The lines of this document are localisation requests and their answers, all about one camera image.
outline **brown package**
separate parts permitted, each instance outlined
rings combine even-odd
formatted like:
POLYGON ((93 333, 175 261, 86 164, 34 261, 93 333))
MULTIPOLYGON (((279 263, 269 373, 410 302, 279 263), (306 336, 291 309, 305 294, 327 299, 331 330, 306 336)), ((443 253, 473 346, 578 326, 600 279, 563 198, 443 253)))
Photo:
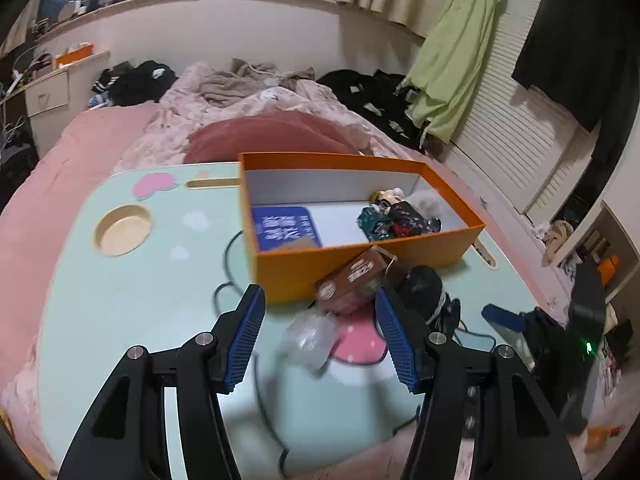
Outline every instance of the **brown package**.
POLYGON ((373 300, 385 273, 393 285, 404 275, 396 256, 373 246, 316 283, 318 306, 335 314, 350 314, 373 300))

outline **floor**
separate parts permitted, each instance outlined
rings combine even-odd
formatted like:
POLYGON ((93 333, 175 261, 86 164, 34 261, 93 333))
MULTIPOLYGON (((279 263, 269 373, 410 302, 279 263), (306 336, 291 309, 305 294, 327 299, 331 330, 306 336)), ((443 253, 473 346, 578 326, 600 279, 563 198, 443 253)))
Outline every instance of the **floor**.
POLYGON ((548 312, 558 320, 566 320, 572 284, 562 270, 546 262, 544 245, 533 235, 529 219, 518 213, 497 186, 455 145, 442 161, 464 180, 510 243, 518 248, 521 259, 545 295, 548 312))

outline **pink heart sticker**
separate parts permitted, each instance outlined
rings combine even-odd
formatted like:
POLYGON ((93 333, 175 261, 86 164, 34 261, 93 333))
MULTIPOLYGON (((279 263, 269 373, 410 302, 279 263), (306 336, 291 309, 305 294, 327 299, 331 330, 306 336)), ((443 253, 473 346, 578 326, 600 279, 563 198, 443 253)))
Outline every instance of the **pink heart sticker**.
POLYGON ((156 191, 166 191, 178 186, 175 177, 170 173, 147 173, 133 186, 133 196, 137 200, 145 200, 156 191))

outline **white louvered door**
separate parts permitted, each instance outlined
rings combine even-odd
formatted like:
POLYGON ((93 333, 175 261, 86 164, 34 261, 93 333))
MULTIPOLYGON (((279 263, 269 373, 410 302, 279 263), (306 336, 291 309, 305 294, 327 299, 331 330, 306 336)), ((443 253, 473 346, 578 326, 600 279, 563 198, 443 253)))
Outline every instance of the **white louvered door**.
POLYGON ((564 152, 560 164, 556 167, 544 189, 525 211, 533 225, 551 222, 573 192, 578 181, 587 170, 591 153, 598 140, 599 126, 587 132, 578 125, 571 145, 564 152))
POLYGON ((476 97, 453 139, 521 213, 545 188, 577 128, 564 108, 511 78, 539 3, 507 0, 476 97))

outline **light green table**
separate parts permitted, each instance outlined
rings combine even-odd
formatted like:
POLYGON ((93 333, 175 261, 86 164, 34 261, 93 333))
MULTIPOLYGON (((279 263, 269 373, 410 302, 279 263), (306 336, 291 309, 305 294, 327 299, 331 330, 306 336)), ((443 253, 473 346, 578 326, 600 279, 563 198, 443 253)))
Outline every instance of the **light green table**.
MULTIPOLYGON (((242 228, 237 188, 184 187, 198 172, 212 178, 238 176, 236 163, 162 168, 180 184, 142 202, 154 228, 136 250, 117 258, 92 245, 94 227, 109 210, 133 203, 133 185, 146 171, 118 174, 87 199, 66 241, 44 314, 38 355, 42 429, 57 462, 66 450, 104 381, 130 346, 150 352, 181 346, 216 321, 213 290, 226 281, 223 250, 242 228)), ((514 312, 531 310, 535 300, 513 267, 482 233, 480 241, 498 262, 492 270, 473 248, 440 275, 452 297, 462 302, 469 330, 493 333, 481 317, 487 303, 514 312)), ((230 251, 232 273, 250 282, 242 237, 230 251)), ((220 295, 225 310, 239 298, 230 288, 220 295)), ((244 381, 231 396, 220 396, 225 426, 242 477, 277 478, 282 448, 258 412, 256 384, 280 439, 290 448, 290 475, 340 460, 391 436, 415 414, 421 398, 395 377, 389 355, 377 365, 352 367, 330 362, 320 377, 280 362, 274 351, 282 331, 305 304, 268 310, 244 381)), ((459 334, 466 346, 488 349, 490 342, 459 334)), ((166 391, 167 440, 174 480, 186 478, 177 423, 175 391, 166 391)))

